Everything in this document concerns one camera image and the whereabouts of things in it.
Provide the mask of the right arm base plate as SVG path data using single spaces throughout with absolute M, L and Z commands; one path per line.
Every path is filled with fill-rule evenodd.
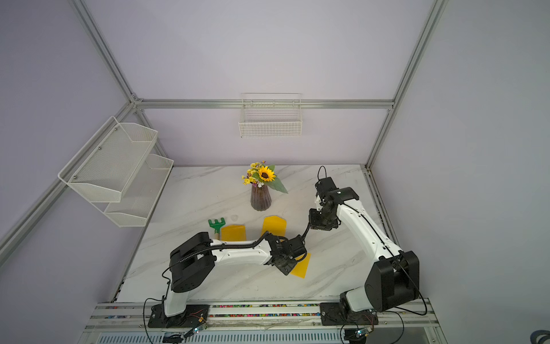
M 372 310 L 353 311 L 340 302 L 322 302 L 319 304 L 320 319 L 323 326 L 330 325 L 377 325 L 378 315 Z

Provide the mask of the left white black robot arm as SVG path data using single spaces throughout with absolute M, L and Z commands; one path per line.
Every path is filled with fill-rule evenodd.
M 198 288 L 216 267 L 229 265 L 268 265 L 289 275 L 307 256 L 305 240 L 263 233 L 255 241 L 227 242 L 200 232 L 170 253 L 162 277 L 168 280 L 163 312 L 174 317 L 186 312 L 188 294 Z

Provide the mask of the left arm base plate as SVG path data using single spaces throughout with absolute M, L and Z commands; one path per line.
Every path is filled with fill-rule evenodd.
M 162 304 L 150 307 L 151 314 L 146 319 L 149 328 L 198 328 L 206 324 L 209 316 L 209 305 L 188 305 L 183 313 L 167 316 Z

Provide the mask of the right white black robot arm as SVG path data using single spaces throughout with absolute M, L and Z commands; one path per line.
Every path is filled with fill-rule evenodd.
M 420 298 L 417 255 L 403 251 L 383 233 L 363 208 L 355 190 L 337 188 L 330 177 L 318 179 L 315 188 L 316 207 L 309 210 L 309 228 L 331 231 L 345 225 L 370 262 L 365 284 L 340 295 L 342 312 L 385 312 Z

